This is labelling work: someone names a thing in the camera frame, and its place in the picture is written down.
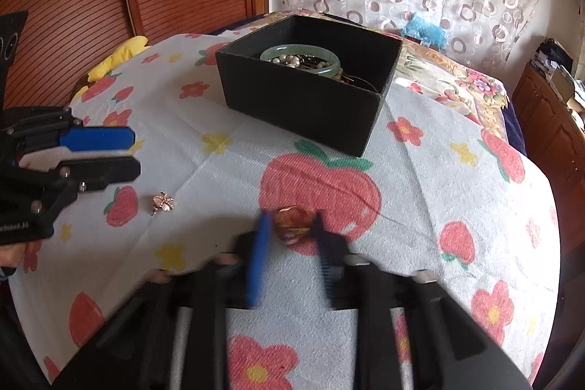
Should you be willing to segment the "person's left hand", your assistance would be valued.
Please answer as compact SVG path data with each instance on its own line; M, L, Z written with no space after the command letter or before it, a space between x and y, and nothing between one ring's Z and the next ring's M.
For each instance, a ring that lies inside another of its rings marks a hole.
M14 274L24 258L26 247L26 243L14 243L0 247L1 280L6 280Z

